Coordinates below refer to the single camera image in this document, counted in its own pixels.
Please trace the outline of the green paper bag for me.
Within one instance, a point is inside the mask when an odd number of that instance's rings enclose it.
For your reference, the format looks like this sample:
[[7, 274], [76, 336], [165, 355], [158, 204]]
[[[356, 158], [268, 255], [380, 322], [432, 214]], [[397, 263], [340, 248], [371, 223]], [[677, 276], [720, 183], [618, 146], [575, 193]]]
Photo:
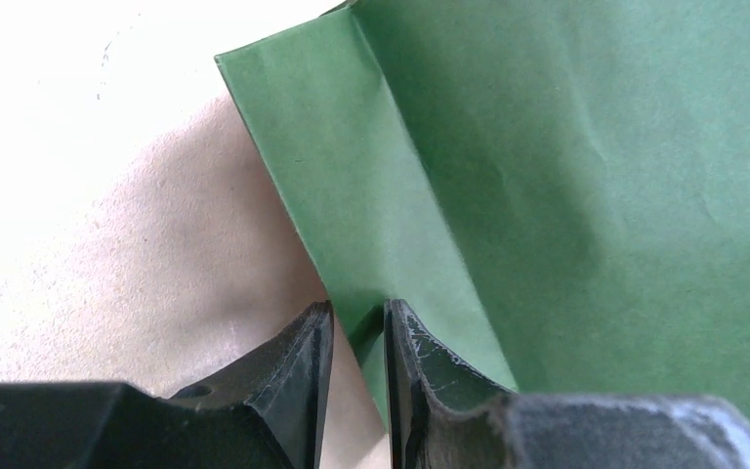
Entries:
[[398, 299], [508, 468], [750, 468], [750, 1], [347, 1], [216, 64], [388, 431]]

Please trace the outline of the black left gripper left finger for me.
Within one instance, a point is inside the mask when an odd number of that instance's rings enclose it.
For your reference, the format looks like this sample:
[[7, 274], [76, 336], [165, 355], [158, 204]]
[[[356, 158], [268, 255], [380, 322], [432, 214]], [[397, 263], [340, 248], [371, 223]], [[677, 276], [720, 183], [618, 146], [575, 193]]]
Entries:
[[334, 321], [330, 302], [313, 303], [273, 338], [169, 398], [193, 412], [185, 422], [192, 467], [318, 467]]

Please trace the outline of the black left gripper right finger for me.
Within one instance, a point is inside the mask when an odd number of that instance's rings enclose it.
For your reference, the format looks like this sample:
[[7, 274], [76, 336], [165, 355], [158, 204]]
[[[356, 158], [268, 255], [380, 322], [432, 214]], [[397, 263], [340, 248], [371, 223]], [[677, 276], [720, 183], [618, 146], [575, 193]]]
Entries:
[[383, 307], [394, 468], [508, 468], [495, 412], [513, 391], [440, 342], [404, 300]]

